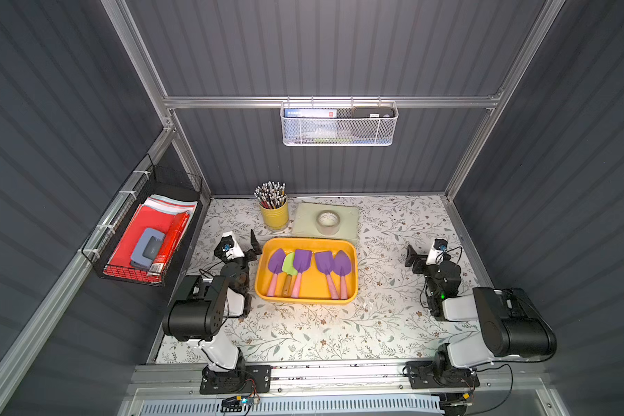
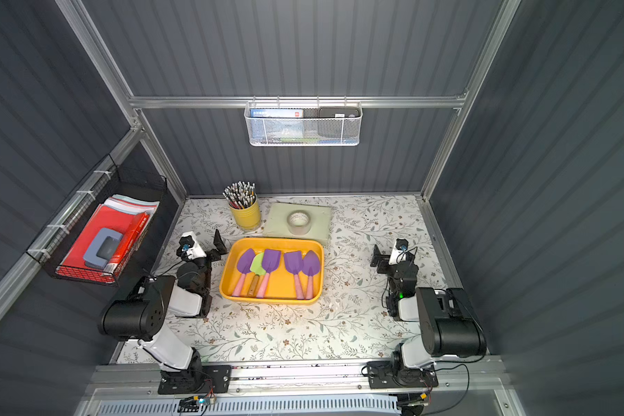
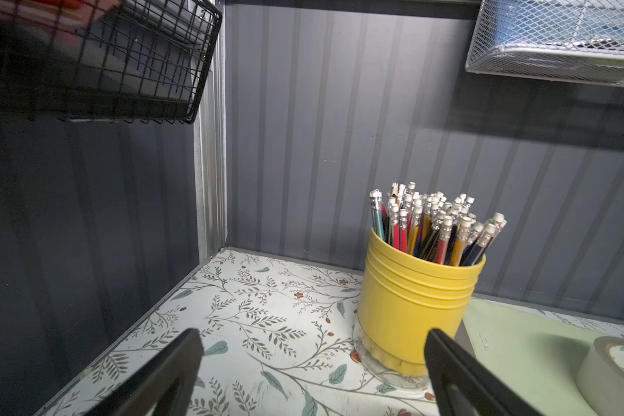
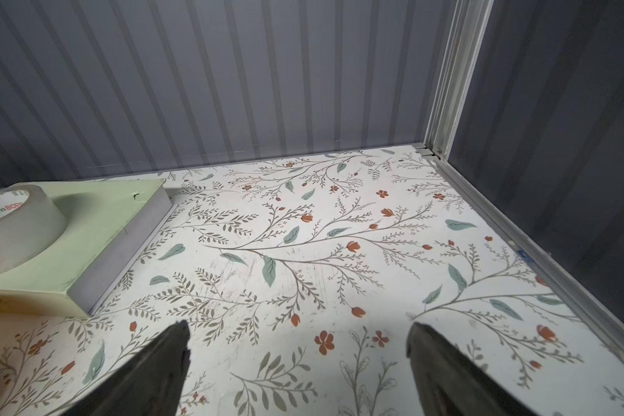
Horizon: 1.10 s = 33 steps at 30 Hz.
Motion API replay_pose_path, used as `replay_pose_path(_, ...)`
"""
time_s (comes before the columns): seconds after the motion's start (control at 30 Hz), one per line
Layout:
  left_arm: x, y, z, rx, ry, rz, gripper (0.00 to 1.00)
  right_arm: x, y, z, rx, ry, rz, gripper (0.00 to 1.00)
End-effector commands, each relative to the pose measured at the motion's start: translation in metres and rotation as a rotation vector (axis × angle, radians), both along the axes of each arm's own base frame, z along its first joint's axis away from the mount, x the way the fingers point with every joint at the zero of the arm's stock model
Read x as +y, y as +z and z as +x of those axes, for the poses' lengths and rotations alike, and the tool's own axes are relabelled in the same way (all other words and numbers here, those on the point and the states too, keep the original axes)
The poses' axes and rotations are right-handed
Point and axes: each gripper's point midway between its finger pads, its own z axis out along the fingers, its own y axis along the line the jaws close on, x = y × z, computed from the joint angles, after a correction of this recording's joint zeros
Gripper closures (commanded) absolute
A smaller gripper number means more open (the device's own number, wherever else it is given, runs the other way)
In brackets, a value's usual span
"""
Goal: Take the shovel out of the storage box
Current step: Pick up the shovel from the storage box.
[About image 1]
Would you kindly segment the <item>purple pointed shovel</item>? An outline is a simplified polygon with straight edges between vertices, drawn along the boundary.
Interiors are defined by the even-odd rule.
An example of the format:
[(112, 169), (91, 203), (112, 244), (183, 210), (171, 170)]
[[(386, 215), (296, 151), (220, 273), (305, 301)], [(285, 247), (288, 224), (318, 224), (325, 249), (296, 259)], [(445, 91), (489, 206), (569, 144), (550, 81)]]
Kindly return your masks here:
[(352, 271), (352, 264), (348, 254), (339, 251), (334, 259), (334, 273), (341, 277), (341, 300), (348, 299), (347, 275)]
[(270, 279), (270, 286), (266, 294), (266, 296), (268, 297), (275, 296), (276, 294), (277, 282), (280, 274), (283, 272), (283, 264), (285, 258), (286, 253), (283, 249), (277, 249), (270, 257), (268, 268), (269, 271), (272, 273), (272, 277)]

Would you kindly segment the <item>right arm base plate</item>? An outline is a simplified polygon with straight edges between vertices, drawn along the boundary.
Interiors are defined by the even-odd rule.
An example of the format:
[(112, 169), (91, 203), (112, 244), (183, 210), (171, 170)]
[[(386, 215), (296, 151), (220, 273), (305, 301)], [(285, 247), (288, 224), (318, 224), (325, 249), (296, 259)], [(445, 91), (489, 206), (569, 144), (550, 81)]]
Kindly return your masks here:
[(476, 373), (469, 369), (456, 369), (432, 361), (407, 362), (402, 374), (412, 389), (467, 388), (473, 391), (480, 386)]

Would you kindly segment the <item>small green wooden-handled shovel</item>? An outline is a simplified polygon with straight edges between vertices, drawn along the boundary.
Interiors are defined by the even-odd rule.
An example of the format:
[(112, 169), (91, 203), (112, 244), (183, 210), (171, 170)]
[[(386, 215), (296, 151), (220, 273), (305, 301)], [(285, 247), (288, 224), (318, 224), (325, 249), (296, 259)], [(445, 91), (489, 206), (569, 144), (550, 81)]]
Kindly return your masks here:
[(294, 252), (288, 253), (287, 256), (284, 258), (282, 269), (283, 269), (283, 272), (286, 274), (286, 278), (284, 281), (283, 292), (282, 292), (283, 297), (291, 296), (291, 282), (293, 280), (293, 277), (297, 275), (297, 270), (294, 267), (294, 260), (295, 260)]

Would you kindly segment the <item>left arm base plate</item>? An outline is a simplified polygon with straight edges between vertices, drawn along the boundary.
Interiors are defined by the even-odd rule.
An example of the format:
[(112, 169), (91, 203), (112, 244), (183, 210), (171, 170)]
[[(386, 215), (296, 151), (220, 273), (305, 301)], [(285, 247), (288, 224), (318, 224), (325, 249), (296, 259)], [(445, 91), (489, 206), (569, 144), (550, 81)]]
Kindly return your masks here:
[(272, 367), (268, 365), (248, 365), (243, 369), (228, 372), (211, 371), (206, 366), (202, 371), (199, 387), (201, 395), (248, 395), (256, 391), (270, 391)]

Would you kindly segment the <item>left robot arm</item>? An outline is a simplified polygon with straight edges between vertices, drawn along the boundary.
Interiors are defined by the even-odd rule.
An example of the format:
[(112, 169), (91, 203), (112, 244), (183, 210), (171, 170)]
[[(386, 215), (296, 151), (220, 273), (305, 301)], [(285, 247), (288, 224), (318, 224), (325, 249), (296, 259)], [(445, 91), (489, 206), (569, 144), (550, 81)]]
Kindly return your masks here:
[(192, 345), (216, 374), (244, 373), (243, 353), (223, 327), (231, 319), (247, 317), (251, 310), (250, 263), (262, 254), (254, 232), (250, 244), (243, 250), (232, 232), (224, 233), (214, 250), (221, 270), (213, 274), (201, 268), (197, 275), (184, 276), (162, 321), (166, 336)]

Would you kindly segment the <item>purple square shovel pink handle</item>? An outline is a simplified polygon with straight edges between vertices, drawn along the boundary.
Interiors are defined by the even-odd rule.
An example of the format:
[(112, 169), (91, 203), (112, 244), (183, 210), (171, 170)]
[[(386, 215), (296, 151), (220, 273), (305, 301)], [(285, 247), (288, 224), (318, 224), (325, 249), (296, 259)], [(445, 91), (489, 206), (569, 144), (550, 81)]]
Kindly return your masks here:
[(291, 292), (292, 298), (299, 298), (303, 273), (310, 268), (311, 258), (311, 251), (298, 249), (295, 252), (293, 267), (296, 269), (297, 275)]

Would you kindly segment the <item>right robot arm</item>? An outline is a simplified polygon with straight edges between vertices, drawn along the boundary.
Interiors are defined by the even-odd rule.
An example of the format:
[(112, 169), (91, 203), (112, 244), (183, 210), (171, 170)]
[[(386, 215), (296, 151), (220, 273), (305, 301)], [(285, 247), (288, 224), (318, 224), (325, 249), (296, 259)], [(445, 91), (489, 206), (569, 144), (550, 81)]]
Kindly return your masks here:
[(461, 267), (452, 253), (463, 254), (460, 246), (450, 248), (445, 239), (436, 239), (426, 254), (407, 246), (405, 266), (425, 278), (422, 295), (431, 317), (439, 322), (472, 322), (477, 334), (438, 347), (433, 360), (414, 370), (423, 370), (438, 381), (466, 380), (477, 367), (493, 362), (510, 364), (520, 360), (546, 362), (556, 353), (552, 327), (518, 288), (476, 287), (461, 296)]

